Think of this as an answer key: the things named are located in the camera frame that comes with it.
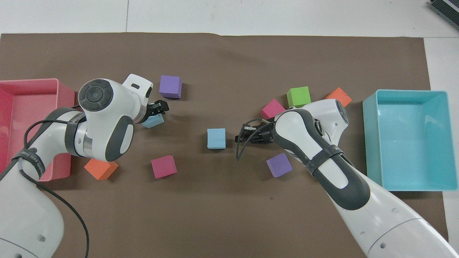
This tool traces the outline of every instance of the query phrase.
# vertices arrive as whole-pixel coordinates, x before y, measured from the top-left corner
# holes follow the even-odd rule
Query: light blue bin
[[[369,178],[389,191],[457,189],[446,92],[377,90],[363,109]]]

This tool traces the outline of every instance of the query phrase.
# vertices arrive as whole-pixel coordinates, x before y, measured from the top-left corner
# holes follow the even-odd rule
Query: cable strap
[[[71,155],[82,157],[77,153],[75,150],[75,135],[77,133],[78,124],[81,122],[86,121],[86,115],[84,112],[76,114],[72,119],[70,119],[67,123],[67,127],[65,129],[65,137],[64,143],[67,152]]]
[[[336,145],[329,145],[319,151],[307,164],[306,168],[309,170],[309,172],[312,174],[316,169],[318,169],[320,166],[322,166],[327,159],[333,157],[336,154],[341,154],[343,151],[338,148]]]
[[[14,156],[13,159],[19,159],[20,157],[27,160],[30,162],[34,167],[35,170],[38,172],[38,178],[40,178],[43,173],[45,172],[45,165],[43,164],[43,161],[41,161],[41,158],[36,154],[37,149],[31,148],[31,149],[22,149],[20,150],[16,156]]]

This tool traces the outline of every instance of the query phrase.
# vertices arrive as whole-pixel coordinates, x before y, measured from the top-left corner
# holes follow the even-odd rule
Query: brown paper
[[[85,219],[90,257],[365,257],[319,183],[294,159],[273,178],[276,145],[249,146],[235,159],[234,136],[273,98],[309,86],[313,101],[341,87],[352,99],[340,148],[366,173],[362,101],[377,89],[428,90],[423,39],[213,34],[3,34],[0,79],[58,78],[78,91],[89,80],[155,84],[180,76],[182,99],[165,123],[134,127],[134,140],[105,181],[72,158],[72,175],[46,185]],[[207,149],[207,128],[226,128],[227,148]],[[173,155],[178,173],[155,179],[150,160]],[[441,192],[397,193],[447,237]],[[53,257],[82,257],[84,232],[65,221]]]

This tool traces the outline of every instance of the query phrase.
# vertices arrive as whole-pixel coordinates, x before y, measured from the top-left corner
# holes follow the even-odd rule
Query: green cube
[[[287,92],[288,107],[302,107],[311,103],[309,87],[291,88]]]

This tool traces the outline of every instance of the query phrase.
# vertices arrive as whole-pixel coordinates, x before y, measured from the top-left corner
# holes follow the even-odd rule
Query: red plastic container
[[[0,172],[23,148],[24,133],[58,107],[71,107],[75,92],[57,79],[0,81]],[[29,139],[37,132],[37,125]],[[54,157],[40,181],[70,175],[70,154]]]

